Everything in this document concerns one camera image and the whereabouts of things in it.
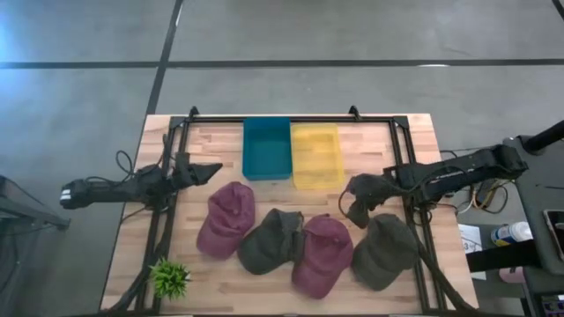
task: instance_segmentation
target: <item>maroon baseball cap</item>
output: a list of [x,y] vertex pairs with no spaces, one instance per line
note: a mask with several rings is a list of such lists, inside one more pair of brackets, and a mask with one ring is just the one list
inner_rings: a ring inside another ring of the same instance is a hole
[[304,226],[304,254],[293,267],[292,282],[303,293],[322,299],[353,260],[353,241],[340,221],[329,215],[311,218]]
[[225,260],[239,247],[255,223],[253,190],[232,181],[208,199],[208,216],[197,235],[200,252]]

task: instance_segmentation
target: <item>concrete floor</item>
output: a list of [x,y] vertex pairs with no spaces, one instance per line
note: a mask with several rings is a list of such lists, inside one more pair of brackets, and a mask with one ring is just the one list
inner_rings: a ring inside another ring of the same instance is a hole
[[[0,0],[0,63],[158,61],[173,6]],[[557,57],[564,21],[550,0],[186,0],[170,59]],[[122,205],[66,211],[59,190],[122,177],[114,154],[135,153],[155,73],[0,70],[0,174],[72,218],[67,232],[42,233],[17,316],[97,311]],[[431,113],[439,145],[455,149],[561,120],[562,82],[564,66],[168,70],[156,112]],[[523,219],[510,197],[499,216],[471,210],[459,221]]]

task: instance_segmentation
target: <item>yellow plastic bin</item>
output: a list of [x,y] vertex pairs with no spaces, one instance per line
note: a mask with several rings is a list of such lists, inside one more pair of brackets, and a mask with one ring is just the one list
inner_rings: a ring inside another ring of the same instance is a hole
[[338,127],[333,123],[294,123],[292,174],[297,189],[342,188],[345,182]]

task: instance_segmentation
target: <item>wooden table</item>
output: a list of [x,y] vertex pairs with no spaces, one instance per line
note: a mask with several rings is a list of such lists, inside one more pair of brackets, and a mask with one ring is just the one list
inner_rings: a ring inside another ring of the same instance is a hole
[[[418,162],[440,160],[431,116],[408,114],[408,117]],[[153,164],[159,159],[163,149],[162,135],[167,132],[169,118],[169,115],[147,117],[137,155],[137,167]],[[358,173],[381,174],[384,167],[395,165],[387,124],[339,123],[338,130],[346,181]],[[405,162],[407,155],[404,144],[401,145]],[[376,292],[357,283],[347,269],[325,299],[315,300],[293,290],[291,263],[267,275],[253,276],[243,269],[236,254],[227,261],[214,261],[202,256],[196,249],[196,236],[207,215],[207,199],[229,181],[240,181],[253,188],[256,225],[260,224],[269,210],[279,208],[285,211],[299,210],[306,221],[315,215],[329,213],[346,225],[355,244],[365,235],[364,230],[338,211],[337,199],[342,188],[300,191],[295,189],[291,180],[247,181],[241,173],[241,150],[242,124],[190,124],[186,149],[191,154],[190,161],[221,162],[224,166],[207,185],[190,187],[179,193],[169,259],[186,264],[191,270],[193,282],[189,283],[185,299],[172,302],[163,300],[162,313],[420,313],[412,270],[404,271],[391,286]],[[345,197],[344,208],[353,201],[352,198],[351,195]],[[124,215],[140,207],[138,203],[128,203]],[[389,199],[371,212],[371,216],[385,212],[404,219],[404,210],[398,198]],[[101,308],[112,306],[140,270],[150,218],[150,212],[141,213],[121,225]],[[464,299],[477,307],[453,210],[448,207],[434,210],[431,227],[442,271]],[[431,306],[436,306],[428,272],[426,281]],[[147,301],[150,302],[151,298],[149,291]]]

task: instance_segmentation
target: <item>potted plant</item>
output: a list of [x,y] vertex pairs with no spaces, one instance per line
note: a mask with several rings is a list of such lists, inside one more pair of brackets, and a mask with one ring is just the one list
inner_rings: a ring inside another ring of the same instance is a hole
[[155,266],[150,268],[151,280],[157,297],[178,299],[186,296],[186,284],[190,281],[190,272],[183,264],[161,258]]

